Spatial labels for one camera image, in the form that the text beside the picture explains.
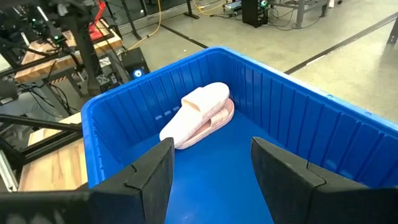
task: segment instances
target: pink slide sandal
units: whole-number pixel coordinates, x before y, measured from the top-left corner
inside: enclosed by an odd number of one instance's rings
[[[172,137],[174,146],[180,147],[222,109],[228,97],[229,88],[221,82],[211,83],[193,90],[181,99],[182,107],[161,130],[160,140]]]
[[[224,125],[228,124],[234,116],[234,103],[231,99],[227,99],[224,107],[217,112],[210,120],[208,120],[202,127],[200,127],[190,139],[181,144],[181,146],[176,147],[176,149],[186,149],[203,138],[207,137],[209,134],[222,128]]]

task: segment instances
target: blue plastic bin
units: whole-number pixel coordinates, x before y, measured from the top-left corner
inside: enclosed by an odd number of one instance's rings
[[[225,127],[176,151],[166,223],[272,223],[251,164],[252,136],[370,187],[398,184],[398,125],[213,47],[84,106],[89,186],[157,144],[180,99],[211,82],[229,86],[236,112]]]

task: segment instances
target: bin floor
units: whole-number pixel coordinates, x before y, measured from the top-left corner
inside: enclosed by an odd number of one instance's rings
[[[273,223],[251,163],[251,138],[277,143],[235,111],[231,122],[185,150],[175,150],[166,223]],[[133,159],[159,142],[155,135]]]

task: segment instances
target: black floor line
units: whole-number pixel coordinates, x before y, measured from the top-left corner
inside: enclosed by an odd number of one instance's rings
[[[189,38],[188,36],[183,35],[182,33],[178,32],[176,30],[173,30],[173,29],[171,29],[171,28],[169,28],[169,27],[167,27],[167,26],[165,26],[163,24],[161,24],[160,26],[163,27],[164,29],[167,29],[168,31],[170,31],[170,32],[172,32],[174,34],[179,35],[180,37],[184,38],[185,40],[188,40],[188,41],[196,44],[197,46],[203,47],[204,49],[208,48],[208,46],[206,46],[205,44],[203,44],[203,43],[201,43],[201,42],[199,42],[197,40],[194,40],[192,38]]]
[[[394,13],[393,15],[391,15],[391,16],[389,16],[389,17],[383,19],[382,21],[380,21],[380,22],[378,22],[378,23],[372,25],[371,27],[368,27],[368,28],[366,28],[365,30],[362,30],[361,32],[359,32],[359,33],[357,33],[357,34],[355,34],[355,35],[349,37],[348,39],[343,40],[342,42],[340,42],[340,43],[338,43],[338,44],[336,44],[336,45],[330,47],[329,49],[326,49],[326,50],[320,52],[319,54],[317,54],[317,55],[315,55],[315,56],[309,58],[308,60],[305,60],[304,62],[302,62],[302,63],[300,63],[300,64],[294,66],[293,68],[287,70],[285,73],[288,74],[288,75],[290,75],[290,74],[296,72],[297,70],[299,70],[299,69],[305,67],[306,65],[308,65],[310,62],[313,62],[314,60],[316,60],[316,59],[318,59],[318,58],[320,58],[320,57],[322,57],[322,56],[324,56],[324,55],[326,55],[326,54],[328,54],[328,53],[330,53],[330,52],[332,52],[332,51],[334,51],[334,50],[337,50],[337,49],[339,49],[340,47],[344,47],[344,46],[346,46],[346,45],[348,45],[348,44],[354,42],[355,40],[358,40],[358,39],[360,39],[360,38],[362,38],[362,37],[364,37],[364,36],[370,34],[371,32],[377,30],[378,28],[387,25],[388,23],[394,21],[394,19],[395,19],[397,16],[398,16],[398,12],[397,12],[397,13]]]

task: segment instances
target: wooden board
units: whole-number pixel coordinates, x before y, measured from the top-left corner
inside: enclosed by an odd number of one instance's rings
[[[80,113],[60,121],[80,123]],[[30,134],[29,145],[58,133],[59,130],[40,129]],[[22,169],[18,191],[75,190],[87,182],[83,139],[51,152]]]
[[[101,29],[104,35],[108,34],[107,23],[105,21],[98,22],[97,27]],[[108,41],[104,40],[94,45],[95,52],[98,56],[104,55],[104,51],[109,51],[111,49],[117,50],[122,47],[122,40],[120,37],[112,30],[111,31],[114,37],[108,39]],[[63,33],[67,38],[67,44],[71,47],[76,46],[75,39],[70,31],[66,31]],[[53,47],[50,44],[39,44],[37,41],[32,42],[29,48],[40,51],[47,52],[48,50],[52,50]],[[22,61],[22,64],[26,64],[29,62],[33,62],[37,59],[43,58],[44,56],[35,54],[33,52],[26,52],[25,57]],[[77,54],[79,62],[81,62],[80,54]],[[41,63],[40,65],[36,65],[34,67],[19,71],[15,75],[15,79],[19,82],[33,82],[40,79],[43,76],[47,76],[51,70],[51,66],[54,64],[53,72],[56,73],[57,70],[64,70],[65,67],[73,67],[75,66],[75,62],[73,61],[71,56],[66,56],[63,58],[58,58],[54,60],[50,60],[45,63]]]

